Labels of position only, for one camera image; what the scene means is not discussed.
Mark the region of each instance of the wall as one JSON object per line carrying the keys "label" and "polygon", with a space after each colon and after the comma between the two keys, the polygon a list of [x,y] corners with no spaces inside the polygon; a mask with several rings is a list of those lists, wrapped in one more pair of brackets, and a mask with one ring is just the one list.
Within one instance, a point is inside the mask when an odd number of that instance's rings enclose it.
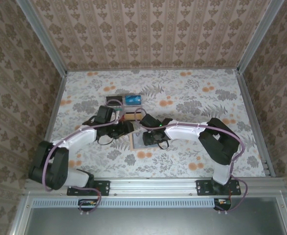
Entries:
{"label": "wall", "polygon": [[287,184],[287,0],[244,77],[277,176]]}
{"label": "wall", "polygon": [[31,0],[69,70],[235,67],[269,0]]}
{"label": "wall", "polygon": [[14,0],[0,0],[0,235],[13,221],[60,83]]}

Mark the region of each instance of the purple cable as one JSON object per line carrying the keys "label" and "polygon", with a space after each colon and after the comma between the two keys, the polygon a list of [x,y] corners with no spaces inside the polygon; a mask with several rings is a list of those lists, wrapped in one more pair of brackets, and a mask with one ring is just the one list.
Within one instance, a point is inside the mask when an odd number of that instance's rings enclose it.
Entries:
{"label": "purple cable", "polygon": [[[124,114],[124,106],[123,104],[117,100],[117,99],[110,99],[108,102],[106,102],[106,104],[110,103],[111,101],[116,101],[118,102],[121,107],[122,107],[122,114]],[[60,142],[58,142],[55,146],[53,146],[53,148],[50,150],[48,156],[47,156],[47,159],[46,159],[46,162],[45,162],[45,165],[44,165],[44,169],[43,169],[43,172],[42,172],[42,185],[44,186],[45,190],[47,192],[51,192],[52,189],[51,188],[48,188],[47,185],[46,185],[46,173],[47,173],[47,168],[48,168],[48,164],[49,164],[49,160],[52,156],[52,154],[54,153],[54,151],[56,150],[56,148],[62,144],[63,142],[65,141],[68,141],[69,139],[71,139],[72,137],[74,137],[75,135],[77,135],[78,133],[82,132],[82,131],[87,131],[87,130],[90,130],[90,129],[94,129],[96,127],[101,127],[101,126],[109,126],[109,125],[112,125],[114,124],[116,121],[119,121],[121,118],[122,118],[123,115],[121,115],[119,117],[118,120],[114,120],[112,122],[108,122],[108,123],[105,123],[105,124],[99,124],[99,125],[95,125],[95,126],[90,126],[90,127],[85,127],[85,128],[82,128],[81,130],[78,129],[77,131],[75,131],[74,133],[70,134],[69,136],[63,138]]]}
{"label": "purple cable", "polygon": [[[80,187],[75,187],[73,186],[72,188],[75,188],[75,189],[78,189],[78,190],[90,190],[90,191],[95,191],[97,194],[98,194],[98,202],[97,204],[95,205],[94,208],[92,208],[90,211],[88,212],[93,212],[94,210],[97,209],[97,207],[100,205],[100,202],[102,200],[102,196],[101,196],[101,192],[98,190],[98,189],[95,189],[95,188],[80,188]],[[79,204],[79,210],[82,212],[82,208],[81,206],[85,203],[85,202],[88,202],[89,200],[83,200],[82,202],[80,202]]]}
{"label": "purple cable", "polygon": [[137,123],[139,126],[143,127],[143,128],[146,129],[146,130],[158,130],[158,129],[163,129],[163,128],[165,128],[165,127],[171,127],[171,126],[193,126],[193,127],[208,128],[208,129],[211,129],[211,130],[220,131],[220,132],[223,132],[223,133],[225,133],[225,134],[227,134],[227,135],[233,137],[234,139],[236,139],[236,140],[240,143],[240,145],[241,145],[241,151],[240,151],[235,157],[233,157],[233,159],[232,159],[232,161],[231,161],[230,176],[233,177],[235,180],[238,180],[238,181],[242,182],[242,183],[245,185],[245,193],[243,194],[243,196],[242,196],[240,202],[239,202],[234,208],[228,210],[228,212],[231,212],[231,211],[235,210],[235,209],[243,202],[243,200],[245,199],[245,197],[246,197],[246,195],[247,195],[247,192],[248,192],[248,185],[247,185],[247,183],[246,183],[244,180],[241,180],[241,179],[235,177],[234,175],[232,175],[235,160],[237,160],[237,159],[244,153],[244,151],[245,151],[245,145],[244,145],[244,143],[241,141],[241,139],[240,139],[237,135],[235,135],[235,134],[233,134],[233,133],[231,133],[231,132],[229,132],[229,131],[225,131],[225,130],[223,130],[223,129],[217,128],[217,127],[207,126],[207,125],[201,125],[201,124],[196,124],[196,123],[195,123],[195,124],[193,124],[193,123],[190,123],[190,124],[189,124],[189,123],[179,123],[179,122],[178,122],[178,123],[172,123],[172,124],[168,124],[168,125],[164,125],[164,126],[159,126],[159,127],[145,127],[145,126],[141,125],[141,124],[139,123],[139,121],[137,120],[136,114],[137,114],[137,112],[138,112],[139,110],[142,110],[142,111],[144,111],[145,114],[147,114],[146,110],[143,109],[143,108],[138,108],[138,109],[136,109],[136,110],[135,110],[135,121],[136,121],[136,123]]}

